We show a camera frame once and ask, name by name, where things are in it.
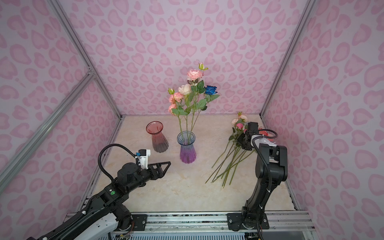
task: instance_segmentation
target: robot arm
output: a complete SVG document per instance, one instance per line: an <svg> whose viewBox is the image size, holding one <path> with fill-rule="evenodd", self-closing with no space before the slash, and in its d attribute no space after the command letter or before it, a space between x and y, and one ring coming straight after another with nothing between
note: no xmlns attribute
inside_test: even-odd
<svg viewBox="0 0 384 240"><path fill-rule="evenodd" d="M141 149L139 152L144 154L145 150ZM134 189L144 186L149 180L162 178L170 164L171 162L146 162L146 166L141 169L133 162L126 163L118 171L118 176L101 192L93 195L82 210L38 240L97 239L115 229L132 228L133 218L122 203Z"/></svg>
<svg viewBox="0 0 384 240"><path fill-rule="evenodd" d="M258 123L248 123L248 130L237 139L246 150L257 148L255 173L257 182L253 194L242 208L242 215L236 219L228 214L228 227L234 231L240 229L254 229L259 226L269 229L265 211L265 204L272 191L284 182L288 176L287 149L269 141L259 134Z"/></svg>

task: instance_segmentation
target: white rose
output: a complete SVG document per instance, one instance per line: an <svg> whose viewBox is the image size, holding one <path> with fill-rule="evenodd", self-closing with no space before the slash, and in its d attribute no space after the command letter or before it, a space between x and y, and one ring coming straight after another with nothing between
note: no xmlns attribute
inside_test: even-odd
<svg viewBox="0 0 384 240"><path fill-rule="evenodd" d="M185 84L185 85L182 85L181 87L179 87L179 93L183 94L183 95L188 95L192 92L192 89L191 89L191 85L189 84Z"/></svg>
<svg viewBox="0 0 384 240"><path fill-rule="evenodd" d="M243 119L244 122L247 122L247 121L248 121L248 118L247 118L247 116L245 116L245 115L241 115L240 118Z"/></svg>
<svg viewBox="0 0 384 240"><path fill-rule="evenodd" d="M233 125L233 126L235 126L235 124L237 123L237 118L234 118L233 120L232 120L232 122L231 122L231 124Z"/></svg>

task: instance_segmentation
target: mounting plate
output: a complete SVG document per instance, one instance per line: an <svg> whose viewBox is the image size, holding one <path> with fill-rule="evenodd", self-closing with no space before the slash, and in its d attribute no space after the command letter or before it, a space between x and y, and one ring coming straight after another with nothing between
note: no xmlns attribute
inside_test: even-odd
<svg viewBox="0 0 384 240"><path fill-rule="evenodd" d="M133 231L144 231L147 224L147 214L132 214L134 226Z"/></svg>
<svg viewBox="0 0 384 240"><path fill-rule="evenodd" d="M229 230L232 231L239 231L240 229L246 230L247 228L244 227L242 224L242 215L241 213L238 214L227 214L227 223ZM268 219L266 217L266 214L264 213L263 221L261 223L262 229L269 229L269 223Z"/></svg>

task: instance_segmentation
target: marble table surface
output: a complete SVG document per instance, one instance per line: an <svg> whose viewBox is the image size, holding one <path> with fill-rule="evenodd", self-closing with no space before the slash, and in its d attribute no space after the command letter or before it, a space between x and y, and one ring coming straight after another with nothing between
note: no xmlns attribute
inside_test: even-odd
<svg viewBox="0 0 384 240"><path fill-rule="evenodd" d="M262 126L259 115L247 115L249 121ZM192 211L238 211L251 196L257 182L255 175L256 153L253 153L237 167L232 184L224 188L220 180L205 184L214 169L211 168L224 151L232 134L231 120L236 115L200 115L193 129L196 135L194 147L197 159L191 164L180 160L180 145L177 135L180 132L177 117L174 116L127 116L115 143L122 144L133 153L139 149L151 149L149 163L171 161L172 165L162 179L147 182L129 195L124 205L131 212L192 212ZM169 142L167 151L153 150L150 134L146 126L151 121L164 125L163 134ZM113 147L105 169L113 176L127 162L135 162L123 149ZM93 194L100 192L110 183L101 173ZM271 194L266 210L294 210L284 182Z"/></svg>

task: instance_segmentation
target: red glass vase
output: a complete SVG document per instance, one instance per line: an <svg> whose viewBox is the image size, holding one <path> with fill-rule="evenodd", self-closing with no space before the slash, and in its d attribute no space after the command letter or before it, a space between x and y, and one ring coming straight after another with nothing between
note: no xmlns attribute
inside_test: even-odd
<svg viewBox="0 0 384 240"><path fill-rule="evenodd" d="M156 152L164 152L168 149L168 141L161 132L163 130L163 124L161 122L150 122L146 130L147 133L152 135L152 146Z"/></svg>

